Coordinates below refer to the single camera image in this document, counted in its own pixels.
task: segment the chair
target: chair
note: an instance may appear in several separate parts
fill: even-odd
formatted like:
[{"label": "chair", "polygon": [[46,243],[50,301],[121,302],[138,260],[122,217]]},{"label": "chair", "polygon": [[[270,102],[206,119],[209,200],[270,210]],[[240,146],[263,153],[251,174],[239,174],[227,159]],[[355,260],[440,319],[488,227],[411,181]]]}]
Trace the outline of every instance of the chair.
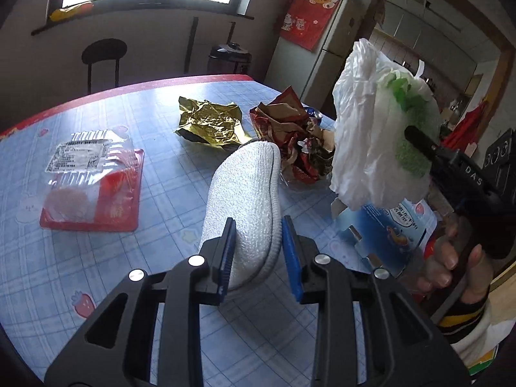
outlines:
[{"label": "chair", "polygon": [[83,63],[88,66],[88,94],[91,94],[91,65],[99,61],[115,60],[114,86],[118,87],[120,58],[127,52],[127,44],[119,39],[101,39],[89,45],[82,55]]}]

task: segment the wooden door frame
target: wooden door frame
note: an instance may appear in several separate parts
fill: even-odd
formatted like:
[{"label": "wooden door frame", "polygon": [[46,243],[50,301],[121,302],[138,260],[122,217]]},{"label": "wooden door frame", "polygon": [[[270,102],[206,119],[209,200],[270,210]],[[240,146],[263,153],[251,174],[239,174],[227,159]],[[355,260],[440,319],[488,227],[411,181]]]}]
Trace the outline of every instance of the wooden door frame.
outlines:
[{"label": "wooden door frame", "polygon": [[[367,9],[364,20],[358,31],[357,37],[364,37],[369,39],[373,29],[375,28],[375,14],[385,0],[371,0]],[[462,13],[469,19],[476,27],[478,27],[500,50],[500,58],[494,72],[494,76],[489,85],[486,94],[488,105],[484,110],[481,122],[478,125],[476,133],[476,141],[478,141],[493,117],[496,109],[500,105],[500,101],[504,96],[507,83],[512,72],[514,64],[514,55],[516,50],[504,34],[469,0],[444,0],[457,11]]]}]

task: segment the window frame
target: window frame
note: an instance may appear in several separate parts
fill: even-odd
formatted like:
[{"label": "window frame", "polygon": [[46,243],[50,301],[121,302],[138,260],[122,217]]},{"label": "window frame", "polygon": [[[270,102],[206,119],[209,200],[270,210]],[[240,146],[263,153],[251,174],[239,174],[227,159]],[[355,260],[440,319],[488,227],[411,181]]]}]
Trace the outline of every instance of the window frame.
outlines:
[{"label": "window frame", "polygon": [[[143,8],[184,8],[186,10],[238,15],[237,9],[241,0],[230,0],[229,3],[212,0],[93,0],[93,2],[94,7],[88,15],[118,10],[141,10]],[[63,0],[48,0],[47,18],[55,10],[62,8],[62,5]]]}]

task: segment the crumpled wrapper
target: crumpled wrapper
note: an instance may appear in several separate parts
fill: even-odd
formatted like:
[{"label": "crumpled wrapper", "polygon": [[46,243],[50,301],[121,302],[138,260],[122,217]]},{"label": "crumpled wrapper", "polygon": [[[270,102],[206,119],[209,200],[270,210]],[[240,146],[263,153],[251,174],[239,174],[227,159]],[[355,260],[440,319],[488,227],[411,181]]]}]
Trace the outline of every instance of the crumpled wrapper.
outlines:
[{"label": "crumpled wrapper", "polygon": [[332,170],[333,132],[321,129],[310,117],[292,87],[270,104],[249,111],[256,134],[276,144],[281,152],[284,179],[313,184]]},{"label": "crumpled wrapper", "polygon": [[179,97],[181,118],[177,133],[194,142],[215,147],[240,146],[251,140],[242,128],[242,111],[237,104],[216,104]]}]

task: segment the silver screw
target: silver screw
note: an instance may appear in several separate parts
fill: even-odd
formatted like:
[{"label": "silver screw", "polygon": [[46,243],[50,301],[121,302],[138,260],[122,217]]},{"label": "silver screw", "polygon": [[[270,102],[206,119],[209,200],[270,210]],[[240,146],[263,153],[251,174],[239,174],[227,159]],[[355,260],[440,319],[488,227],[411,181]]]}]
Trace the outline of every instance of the silver screw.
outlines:
[{"label": "silver screw", "polygon": [[131,272],[129,272],[129,279],[131,281],[141,281],[144,276],[145,273],[141,269],[134,269]]},{"label": "silver screw", "polygon": [[195,256],[188,258],[188,263],[192,266],[201,266],[204,263],[204,257],[196,254]]},{"label": "silver screw", "polygon": [[387,269],[378,268],[375,269],[375,276],[378,279],[387,279],[390,276],[390,273]]},{"label": "silver screw", "polygon": [[318,254],[314,258],[314,261],[316,263],[319,263],[319,265],[328,265],[329,262],[331,261],[331,258],[327,254]]}]

